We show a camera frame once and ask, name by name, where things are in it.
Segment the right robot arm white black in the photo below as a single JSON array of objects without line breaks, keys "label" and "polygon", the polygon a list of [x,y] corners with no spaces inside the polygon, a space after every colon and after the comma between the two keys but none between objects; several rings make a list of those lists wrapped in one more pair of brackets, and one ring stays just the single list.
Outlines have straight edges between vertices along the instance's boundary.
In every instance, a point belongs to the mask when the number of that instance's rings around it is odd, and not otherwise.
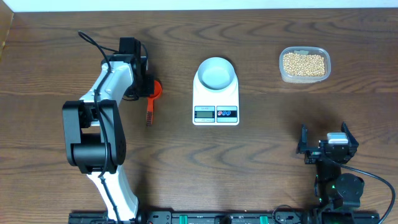
[{"label": "right robot arm white black", "polygon": [[302,223],[355,223],[354,209],[360,207],[364,180],[354,174],[342,173],[341,168],[355,155],[359,143],[347,125],[341,131],[328,133],[318,146],[309,146],[308,129],[302,126],[297,153],[303,154],[306,164],[316,166],[314,183],[319,206],[305,212]]}]

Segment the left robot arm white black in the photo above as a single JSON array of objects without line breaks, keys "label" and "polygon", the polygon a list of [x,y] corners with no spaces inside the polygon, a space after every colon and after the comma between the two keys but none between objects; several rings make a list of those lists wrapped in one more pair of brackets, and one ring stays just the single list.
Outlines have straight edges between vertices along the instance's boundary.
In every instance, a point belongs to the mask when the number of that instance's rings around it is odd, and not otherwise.
[{"label": "left robot arm white black", "polygon": [[148,57],[141,50],[139,40],[120,38],[118,50],[104,56],[90,90],[62,107],[67,161],[96,185],[107,208],[73,212],[69,223],[147,223],[124,171],[127,146],[119,114],[122,100],[154,93],[154,78],[146,74]]}]

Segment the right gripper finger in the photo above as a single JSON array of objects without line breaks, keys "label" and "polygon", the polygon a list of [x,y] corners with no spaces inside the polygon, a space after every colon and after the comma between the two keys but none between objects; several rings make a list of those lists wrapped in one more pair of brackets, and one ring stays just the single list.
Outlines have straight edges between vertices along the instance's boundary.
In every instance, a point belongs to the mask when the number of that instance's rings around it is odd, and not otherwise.
[{"label": "right gripper finger", "polygon": [[357,142],[355,137],[351,134],[345,122],[341,124],[341,132],[346,134],[350,146],[359,146],[359,142]]},{"label": "right gripper finger", "polygon": [[301,128],[300,139],[297,144],[297,150],[296,150],[297,154],[305,154],[305,152],[308,150],[307,131],[308,129],[303,124]]}]

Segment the orange measuring scoop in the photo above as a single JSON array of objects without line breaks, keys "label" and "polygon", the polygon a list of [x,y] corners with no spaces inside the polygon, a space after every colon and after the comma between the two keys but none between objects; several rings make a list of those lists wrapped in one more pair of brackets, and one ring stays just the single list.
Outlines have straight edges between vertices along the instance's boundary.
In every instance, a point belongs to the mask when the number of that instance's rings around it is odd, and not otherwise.
[{"label": "orange measuring scoop", "polygon": [[154,81],[154,93],[147,99],[147,114],[146,114],[146,125],[151,126],[154,119],[154,101],[158,99],[162,94],[162,85],[159,81]]}]

